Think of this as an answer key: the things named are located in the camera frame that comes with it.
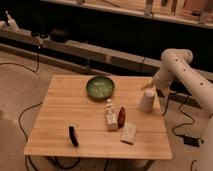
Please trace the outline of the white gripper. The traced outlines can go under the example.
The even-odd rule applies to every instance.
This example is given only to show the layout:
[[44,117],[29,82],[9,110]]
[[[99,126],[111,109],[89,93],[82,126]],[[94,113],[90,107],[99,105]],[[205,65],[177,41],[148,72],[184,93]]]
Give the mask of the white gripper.
[[154,85],[158,89],[165,89],[168,87],[168,80],[159,71],[157,71],[153,76],[152,82],[149,82],[148,84],[143,86],[141,90],[145,90],[147,88],[153,88]]

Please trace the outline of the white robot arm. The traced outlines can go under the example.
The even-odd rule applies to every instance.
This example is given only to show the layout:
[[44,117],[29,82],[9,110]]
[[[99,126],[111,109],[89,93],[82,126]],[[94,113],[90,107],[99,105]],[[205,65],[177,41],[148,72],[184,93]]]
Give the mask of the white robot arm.
[[198,171],[213,171],[213,83],[189,66],[192,60],[193,54],[188,49],[164,50],[159,70],[144,88],[155,86],[158,89],[167,89],[178,78],[196,99],[209,116],[203,132],[204,144],[199,152]]

